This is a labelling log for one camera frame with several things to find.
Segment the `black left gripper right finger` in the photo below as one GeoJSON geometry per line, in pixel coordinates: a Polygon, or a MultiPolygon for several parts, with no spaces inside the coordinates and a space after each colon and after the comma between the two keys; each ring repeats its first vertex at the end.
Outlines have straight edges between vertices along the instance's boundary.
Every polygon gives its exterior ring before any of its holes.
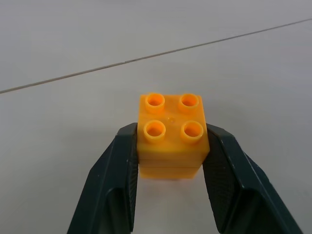
{"type": "Polygon", "coordinates": [[[203,172],[220,234],[303,234],[264,171],[235,137],[207,125],[203,172]]]}

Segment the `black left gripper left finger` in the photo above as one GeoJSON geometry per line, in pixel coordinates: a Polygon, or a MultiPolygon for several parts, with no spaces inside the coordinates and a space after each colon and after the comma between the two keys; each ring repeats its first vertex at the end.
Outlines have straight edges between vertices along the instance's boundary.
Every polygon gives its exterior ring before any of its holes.
{"type": "Polygon", "coordinates": [[[131,234],[137,179],[137,123],[131,123],[119,129],[91,168],[69,234],[131,234]]]}

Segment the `orange studded building block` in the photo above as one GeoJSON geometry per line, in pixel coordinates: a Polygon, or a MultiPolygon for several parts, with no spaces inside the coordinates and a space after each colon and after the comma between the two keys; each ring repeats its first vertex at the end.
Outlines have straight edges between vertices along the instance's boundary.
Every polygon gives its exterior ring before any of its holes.
{"type": "Polygon", "coordinates": [[[141,178],[193,178],[210,151],[201,96],[141,95],[136,150],[141,178]]]}

